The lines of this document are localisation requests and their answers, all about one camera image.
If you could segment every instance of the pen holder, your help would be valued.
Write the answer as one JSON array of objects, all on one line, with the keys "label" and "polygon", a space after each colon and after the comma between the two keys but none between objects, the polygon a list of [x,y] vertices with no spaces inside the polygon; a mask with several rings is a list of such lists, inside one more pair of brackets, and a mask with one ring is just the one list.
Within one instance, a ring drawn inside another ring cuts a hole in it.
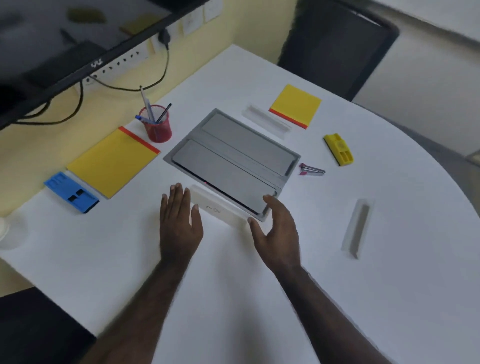
[{"label": "pen holder", "polygon": [[[155,118],[155,121],[162,115],[165,111],[165,108],[160,105],[152,105],[152,112]],[[147,109],[143,108],[140,110],[140,116],[148,119]],[[147,131],[148,138],[154,143],[164,143],[172,137],[172,130],[170,129],[170,114],[167,113],[163,117],[162,121],[159,124],[149,124],[147,122],[143,122],[142,124]]]}]

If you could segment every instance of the office chair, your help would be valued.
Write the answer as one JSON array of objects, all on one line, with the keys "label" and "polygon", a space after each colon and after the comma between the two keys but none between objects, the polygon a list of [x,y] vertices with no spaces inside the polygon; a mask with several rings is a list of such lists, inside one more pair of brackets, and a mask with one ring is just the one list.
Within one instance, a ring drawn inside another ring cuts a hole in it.
[{"label": "office chair", "polygon": [[398,28],[335,0],[299,0],[278,65],[351,101],[398,37]]}]

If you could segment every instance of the yellow plastic holder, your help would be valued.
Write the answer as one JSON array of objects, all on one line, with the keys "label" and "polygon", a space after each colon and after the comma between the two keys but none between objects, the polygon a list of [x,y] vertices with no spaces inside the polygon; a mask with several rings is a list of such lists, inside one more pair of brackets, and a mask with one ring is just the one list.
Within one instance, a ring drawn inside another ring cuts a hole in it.
[{"label": "yellow plastic holder", "polygon": [[339,166],[342,167],[353,163],[352,153],[347,143],[345,143],[345,140],[343,140],[339,134],[325,135],[324,140]]}]

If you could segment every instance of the forearm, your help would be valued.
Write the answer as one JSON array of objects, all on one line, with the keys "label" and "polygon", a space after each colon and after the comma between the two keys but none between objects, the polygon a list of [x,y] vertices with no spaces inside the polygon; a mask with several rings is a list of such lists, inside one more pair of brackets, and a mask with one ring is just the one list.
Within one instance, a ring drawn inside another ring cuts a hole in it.
[{"label": "forearm", "polygon": [[322,364],[390,363],[302,267],[278,272],[276,276]]},{"label": "forearm", "polygon": [[81,364],[150,364],[187,265],[160,263]]}]

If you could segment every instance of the hand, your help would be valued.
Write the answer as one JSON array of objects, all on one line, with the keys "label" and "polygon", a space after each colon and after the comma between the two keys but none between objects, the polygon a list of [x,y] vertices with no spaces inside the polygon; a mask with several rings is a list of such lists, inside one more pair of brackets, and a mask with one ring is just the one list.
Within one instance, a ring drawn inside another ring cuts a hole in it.
[{"label": "hand", "polygon": [[274,274],[300,267],[299,235],[292,215],[275,197],[265,195],[264,201],[272,209],[270,232],[265,236],[257,220],[248,219],[258,254]]},{"label": "hand", "polygon": [[170,197],[162,195],[160,208],[160,254],[162,262],[184,265],[190,262],[204,236],[198,205],[190,217],[190,190],[183,193],[180,183],[170,187]]}]

